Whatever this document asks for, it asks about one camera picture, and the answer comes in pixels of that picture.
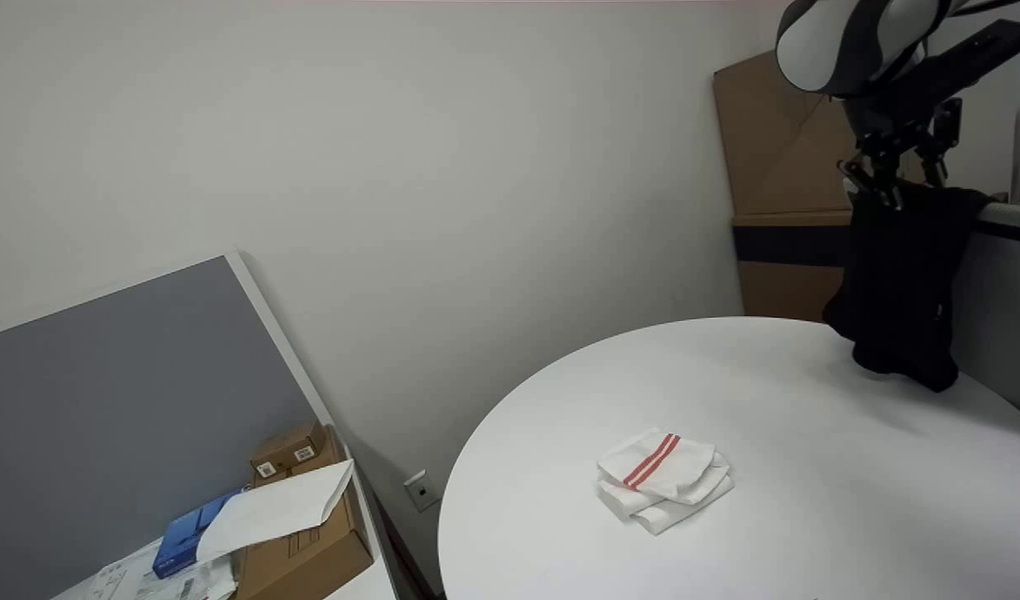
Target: gray panel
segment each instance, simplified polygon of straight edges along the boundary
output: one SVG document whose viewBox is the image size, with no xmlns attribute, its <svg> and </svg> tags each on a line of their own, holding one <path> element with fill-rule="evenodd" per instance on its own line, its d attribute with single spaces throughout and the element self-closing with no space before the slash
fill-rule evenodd
<svg viewBox="0 0 1020 600">
<path fill-rule="evenodd" d="M 0 335 L 0 600 L 138 551 L 310 419 L 227 259 Z"/>
<path fill-rule="evenodd" d="M 958 286 L 958 356 L 1020 406 L 1020 244 L 974 237 Z"/>
</svg>

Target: red stripe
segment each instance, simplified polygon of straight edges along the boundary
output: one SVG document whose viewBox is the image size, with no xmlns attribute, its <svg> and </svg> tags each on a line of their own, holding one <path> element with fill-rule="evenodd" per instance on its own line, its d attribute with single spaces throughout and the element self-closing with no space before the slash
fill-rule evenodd
<svg viewBox="0 0 1020 600">
<path fill-rule="evenodd" d="M 630 491 L 645 487 L 645 481 L 668 464 L 668 457 L 677 450 L 680 436 L 630 485 Z"/>
<path fill-rule="evenodd" d="M 630 481 L 638 481 L 638 473 L 645 473 L 645 471 L 649 467 L 649 459 L 657 459 L 657 457 L 668 450 L 671 441 L 672 441 L 672 434 L 668 434 L 665 445 L 657 445 L 657 450 L 646 455 L 646 457 L 638 464 L 638 471 L 628 473 L 621 485 L 630 487 Z"/>
</svg>

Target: white round table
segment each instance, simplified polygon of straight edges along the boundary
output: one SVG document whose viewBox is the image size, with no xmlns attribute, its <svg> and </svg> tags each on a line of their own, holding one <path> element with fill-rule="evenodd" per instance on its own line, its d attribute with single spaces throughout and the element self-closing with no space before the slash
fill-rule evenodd
<svg viewBox="0 0 1020 600">
<path fill-rule="evenodd" d="M 645 427 L 718 445 L 738 487 L 649 536 L 596 499 Z M 467 441 L 440 513 L 450 600 L 1020 596 L 1020 414 L 964 378 L 872 378 L 798 319 L 686 319 L 571 353 Z"/>
</svg>

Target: electrical outlet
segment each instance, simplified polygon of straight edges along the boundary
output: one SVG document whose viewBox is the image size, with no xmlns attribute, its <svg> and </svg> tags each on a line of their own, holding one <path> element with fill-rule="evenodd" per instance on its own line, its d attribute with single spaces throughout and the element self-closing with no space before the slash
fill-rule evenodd
<svg viewBox="0 0 1020 600">
<path fill-rule="evenodd" d="M 418 471 L 410 481 L 405 481 L 407 496 L 418 511 L 431 511 L 436 503 L 434 477 L 431 471 Z"/>
</svg>

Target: blue object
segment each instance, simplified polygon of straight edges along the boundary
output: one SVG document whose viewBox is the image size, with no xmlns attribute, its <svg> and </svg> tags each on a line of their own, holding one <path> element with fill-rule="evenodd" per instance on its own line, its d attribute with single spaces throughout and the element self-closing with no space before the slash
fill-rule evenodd
<svg viewBox="0 0 1020 600">
<path fill-rule="evenodd" d="M 162 535 L 162 544 L 157 547 L 157 557 L 152 557 L 152 575 L 159 580 L 187 569 L 198 564 L 198 547 L 200 547 L 200 536 L 204 531 L 212 523 L 212 518 L 225 511 L 225 503 L 229 499 L 235 494 L 227 496 L 218 496 L 182 518 L 177 518 L 168 535 Z"/>
</svg>

